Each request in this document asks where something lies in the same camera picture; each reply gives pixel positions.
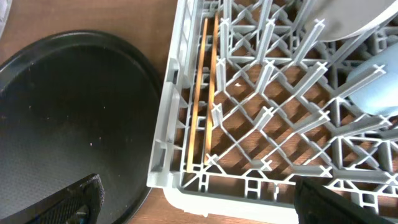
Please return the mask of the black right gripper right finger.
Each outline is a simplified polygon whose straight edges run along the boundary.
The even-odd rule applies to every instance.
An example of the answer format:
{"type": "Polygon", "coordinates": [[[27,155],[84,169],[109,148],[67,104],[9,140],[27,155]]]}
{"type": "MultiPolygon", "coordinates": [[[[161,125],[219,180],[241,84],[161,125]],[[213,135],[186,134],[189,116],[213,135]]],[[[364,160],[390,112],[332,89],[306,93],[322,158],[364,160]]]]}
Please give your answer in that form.
{"type": "Polygon", "coordinates": [[[295,183],[294,207],[300,224],[392,224],[307,177],[295,183]]]}

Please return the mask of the blue cup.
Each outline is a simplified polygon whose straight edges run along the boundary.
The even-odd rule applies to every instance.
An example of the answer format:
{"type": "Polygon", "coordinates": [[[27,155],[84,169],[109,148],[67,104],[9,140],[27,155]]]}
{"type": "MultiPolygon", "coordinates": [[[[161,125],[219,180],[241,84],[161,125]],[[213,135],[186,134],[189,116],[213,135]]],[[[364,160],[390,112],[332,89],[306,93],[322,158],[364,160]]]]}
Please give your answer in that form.
{"type": "Polygon", "coordinates": [[[386,72],[370,84],[352,93],[350,100],[363,112],[371,115],[397,115],[397,44],[394,44],[349,73],[347,80],[357,77],[373,65],[382,65],[386,72]]]}

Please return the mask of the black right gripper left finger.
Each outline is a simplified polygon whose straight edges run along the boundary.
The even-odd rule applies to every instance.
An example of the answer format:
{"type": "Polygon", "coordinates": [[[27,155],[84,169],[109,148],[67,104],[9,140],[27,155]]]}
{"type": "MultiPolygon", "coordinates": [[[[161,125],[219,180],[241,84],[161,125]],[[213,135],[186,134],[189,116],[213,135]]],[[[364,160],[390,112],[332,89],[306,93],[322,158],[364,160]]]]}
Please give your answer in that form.
{"type": "Polygon", "coordinates": [[[104,203],[98,174],[90,174],[47,198],[1,219],[1,223],[96,223],[104,203]]]}

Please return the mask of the wooden chopstick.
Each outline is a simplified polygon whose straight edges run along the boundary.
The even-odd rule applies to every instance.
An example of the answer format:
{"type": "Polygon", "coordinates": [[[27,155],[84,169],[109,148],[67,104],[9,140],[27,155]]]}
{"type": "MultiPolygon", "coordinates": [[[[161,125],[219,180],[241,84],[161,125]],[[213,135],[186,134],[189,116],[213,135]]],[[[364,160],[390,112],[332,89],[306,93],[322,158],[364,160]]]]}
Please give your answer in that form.
{"type": "Polygon", "coordinates": [[[192,122],[190,128],[190,139],[188,144],[188,156],[187,156],[187,172],[193,172],[193,156],[195,147],[195,135],[197,131],[198,121],[198,107],[200,99],[201,81],[203,76],[203,64],[205,59],[205,45],[206,45],[206,33],[208,29],[208,18],[205,18],[203,23],[203,32],[201,36],[200,53],[198,56],[198,67],[197,67],[197,78],[195,84],[195,94],[193,99],[192,108],[192,122]]]}
{"type": "Polygon", "coordinates": [[[217,45],[218,45],[218,26],[219,26],[219,13],[215,13],[214,28],[213,28],[213,41],[211,46],[211,68],[210,68],[210,79],[209,79],[209,90],[208,90],[208,107],[205,127],[205,149],[204,149],[204,165],[209,164],[209,157],[211,152],[211,140],[212,140],[212,129],[213,129],[213,118],[212,109],[215,95],[215,83],[216,83],[216,58],[217,58],[217,45]]]}

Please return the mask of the grey plate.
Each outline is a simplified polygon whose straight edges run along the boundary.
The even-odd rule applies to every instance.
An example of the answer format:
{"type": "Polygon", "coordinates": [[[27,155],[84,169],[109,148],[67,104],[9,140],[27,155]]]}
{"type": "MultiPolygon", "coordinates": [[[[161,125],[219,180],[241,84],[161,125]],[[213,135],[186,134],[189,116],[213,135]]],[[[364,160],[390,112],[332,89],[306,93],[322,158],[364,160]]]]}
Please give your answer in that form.
{"type": "Polygon", "coordinates": [[[362,34],[397,14],[397,0],[316,0],[304,25],[323,21],[318,39],[333,42],[362,34]]]}

